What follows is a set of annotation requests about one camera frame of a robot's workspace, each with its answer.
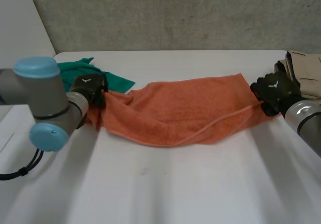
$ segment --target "blue joint cover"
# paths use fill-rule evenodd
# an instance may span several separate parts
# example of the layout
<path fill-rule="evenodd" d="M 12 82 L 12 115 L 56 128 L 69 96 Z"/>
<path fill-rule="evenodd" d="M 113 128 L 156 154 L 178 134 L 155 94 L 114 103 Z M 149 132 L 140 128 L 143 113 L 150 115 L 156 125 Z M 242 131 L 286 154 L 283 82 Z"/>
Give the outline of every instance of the blue joint cover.
<path fill-rule="evenodd" d="M 68 142 L 69 136 L 61 127 L 50 123 L 37 123 L 29 133 L 31 142 L 43 151 L 59 151 Z"/>
<path fill-rule="evenodd" d="M 16 62 L 16 75 L 25 78 L 52 78 L 60 74 L 58 64 L 52 57 L 29 57 Z"/>

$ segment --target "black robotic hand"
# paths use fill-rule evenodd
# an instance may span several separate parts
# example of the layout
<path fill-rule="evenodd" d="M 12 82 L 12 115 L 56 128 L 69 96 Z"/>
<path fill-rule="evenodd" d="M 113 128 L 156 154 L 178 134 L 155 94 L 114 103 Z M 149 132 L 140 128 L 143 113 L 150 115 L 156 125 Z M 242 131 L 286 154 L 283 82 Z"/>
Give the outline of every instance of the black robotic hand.
<path fill-rule="evenodd" d="M 108 92 L 108 82 L 105 75 L 86 74 L 79 76 L 73 82 L 70 91 L 82 94 L 89 104 L 94 104 L 100 108 L 106 107 L 102 92 Z"/>
<path fill-rule="evenodd" d="M 303 99 L 300 88 L 284 72 L 258 78 L 251 84 L 251 90 L 258 100 L 263 101 L 261 108 L 267 116 L 275 116 L 279 112 L 285 115 L 294 102 Z"/>

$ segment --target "black cable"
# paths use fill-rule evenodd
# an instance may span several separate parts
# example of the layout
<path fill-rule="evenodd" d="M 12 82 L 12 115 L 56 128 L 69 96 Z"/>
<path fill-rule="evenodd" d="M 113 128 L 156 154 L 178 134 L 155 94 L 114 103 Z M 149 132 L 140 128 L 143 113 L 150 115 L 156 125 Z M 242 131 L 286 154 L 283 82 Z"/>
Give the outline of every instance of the black cable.
<path fill-rule="evenodd" d="M 26 165 L 26 167 L 21 168 L 19 171 L 11 173 L 11 174 L 0 174 L 0 181 L 12 180 L 12 179 L 15 179 L 19 176 L 27 175 L 28 172 L 31 171 L 33 168 L 35 168 L 36 165 L 38 165 L 38 163 L 41 161 L 44 152 L 40 151 L 39 156 L 38 156 L 38 154 L 39 154 L 39 149 L 36 150 L 35 155 L 33 156 L 32 160 L 29 162 L 29 164 Z"/>

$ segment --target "orange towel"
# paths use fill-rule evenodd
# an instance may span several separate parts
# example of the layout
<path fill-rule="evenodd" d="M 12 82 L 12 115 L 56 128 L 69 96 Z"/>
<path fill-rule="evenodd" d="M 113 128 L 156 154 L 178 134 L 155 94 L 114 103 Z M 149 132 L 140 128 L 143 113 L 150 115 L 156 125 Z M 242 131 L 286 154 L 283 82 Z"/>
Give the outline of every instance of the orange towel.
<path fill-rule="evenodd" d="M 105 98 L 105 110 L 90 108 L 90 122 L 148 146 L 210 144 L 271 119 L 241 74 L 153 82 L 128 95 L 111 91 Z"/>

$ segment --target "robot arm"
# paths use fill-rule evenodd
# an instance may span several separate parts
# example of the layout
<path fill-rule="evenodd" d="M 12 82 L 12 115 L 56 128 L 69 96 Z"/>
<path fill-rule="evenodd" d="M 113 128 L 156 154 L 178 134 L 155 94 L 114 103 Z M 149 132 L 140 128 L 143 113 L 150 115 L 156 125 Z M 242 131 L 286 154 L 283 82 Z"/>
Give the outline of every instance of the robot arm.
<path fill-rule="evenodd" d="M 267 116 L 282 113 L 286 122 L 321 157 L 321 106 L 301 97 L 284 72 L 268 74 L 251 85 Z"/>
<path fill-rule="evenodd" d="M 321 157 L 321 106 L 301 100 L 286 111 L 285 120 Z"/>
<path fill-rule="evenodd" d="M 76 79 L 66 94 L 53 58 L 27 58 L 0 70 L 0 105 L 27 104 L 36 122 L 30 130 L 32 143 L 43 151 L 58 151 L 84 123 L 89 103 L 100 99 L 104 107 L 101 90 L 106 84 L 102 75 L 89 82 Z"/>

